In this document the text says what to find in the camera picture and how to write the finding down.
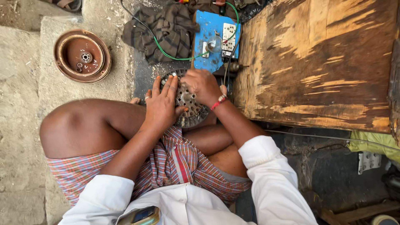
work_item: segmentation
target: green wire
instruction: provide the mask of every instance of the green wire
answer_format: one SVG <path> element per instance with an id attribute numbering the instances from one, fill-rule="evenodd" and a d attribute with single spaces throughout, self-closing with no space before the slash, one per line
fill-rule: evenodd
<path id="1" fill-rule="evenodd" d="M 239 14 L 238 14 L 238 11 L 236 10 L 236 8 L 235 8 L 232 4 L 230 4 L 229 2 L 226 2 L 226 4 L 230 5 L 230 6 L 235 10 L 236 18 L 237 18 L 235 33 L 232 34 L 232 36 L 231 36 L 230 38 L 228 38 L 228 40 L 230 40 L 233 36 L 236 35 L 236 31 L 238 30 L 238 26 L 239 26 Z M 201 55 L 195 56 L 195 57 L 190 57 L 190 58 L 175 58 L 175 57 L 172 57 L 172 56 L 168 55 L 167 53 L 165 53 L 165 51 L 164 51 L 164 50 L 161 48 L 161 46 L 159 45 L 159 43 L 158 43 L 158 41 L 157 41 L 157 38 L 156 38 L 155 36 L 154 36 L 154 41 L 156 42 L 156 44 L 157 44 L 158 48 L 160 49 L 160 51 L 161 51 L 166 57 L 171 58 L 171 59 L 174 59 L 174 60 L 191 60 L 191 59 L 194 59 L 194 58 L 197 58 L 197 57 L 200 57 L 200 56 L 203 56 L 203 55 L 209 53 L 209 52 L 207 51 L 207 52 L 205 52 L 205 53 L 203 53 L 203 54 L 201 54 Z"/>

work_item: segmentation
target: red thread bracelet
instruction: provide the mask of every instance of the red thread bracelet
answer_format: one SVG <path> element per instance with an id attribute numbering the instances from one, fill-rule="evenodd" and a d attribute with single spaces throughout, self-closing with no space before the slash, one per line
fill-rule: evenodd
<path id="1" fill-rule="evenodd" d="M 210 109 L 214 110 L 217 106 L 219 106 L 221 103 L 227 100 L 226 95 L 222 95 L 221 97 L 218 98 L 218 102 L 216 102 Z"/>

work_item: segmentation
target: sandal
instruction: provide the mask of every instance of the sandal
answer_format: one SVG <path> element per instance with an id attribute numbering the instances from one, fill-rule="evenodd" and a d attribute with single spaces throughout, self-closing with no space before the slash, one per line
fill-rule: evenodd
<path id="1" fill-rule="evenodd" d="M 82 0 L 45 0 L 51 4 L 56 4 L 65 11 L 76 12 L 82 7 Z"/>

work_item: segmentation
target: brown cloth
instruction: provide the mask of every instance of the brown cloth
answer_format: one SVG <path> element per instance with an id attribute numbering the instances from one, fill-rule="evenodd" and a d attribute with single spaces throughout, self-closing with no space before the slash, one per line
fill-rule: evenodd
<path id="1" fill-rule="evenodd" d="M 220 7 L 213 4 L 213 0 L 189 0 L 188 8 L 189 11 L 194 14 L 196 10 L 205 11 L 205 12 L 212 12 L 215 14 L 220 13 Z M 235 0 L 226 0 L 226 2 L 235 5 Z M 229 6 L 228 4 L 225 5 L 225 15 L 232 19 L 236 20 L 236 13 L 235 10 Z"/>
<path id="2" fill-rule="evenodd" d="M 188 8 L 183 4 L 169 3 L 159 13 L 152 8 L 142 8 L 135 17 L 153 31 L 165 53 L 175 58 L 188 58 L 190 32 L 200 31 L 199 25 L 194 23 L 189 15 Z M 172 61 L 157 47 L 150 31 L 135 19 L 125 24 L 122 40 L 139 51 L 145 52 L 150 64 Z"/>

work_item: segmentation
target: white shirt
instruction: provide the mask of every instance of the white shirt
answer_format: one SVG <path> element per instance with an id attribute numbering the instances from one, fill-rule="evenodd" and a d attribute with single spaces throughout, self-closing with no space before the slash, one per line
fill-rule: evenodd
<path id="1" fill-rule="evenodd" d="M 258 224 L 317 224 L 297 189 L 296 173 L 271 137 L 252 138 L 239 153 L 253 181 L 251 192 Z M 162 214 L 158 224 L 254 224 L 231 213 L 216 195 L 189 183 L 157 188 L 129 202 L 133 187 L 132 180 L 97 175 L 59 224 L 112 225 L 121 215 L 152 205 Z"/>

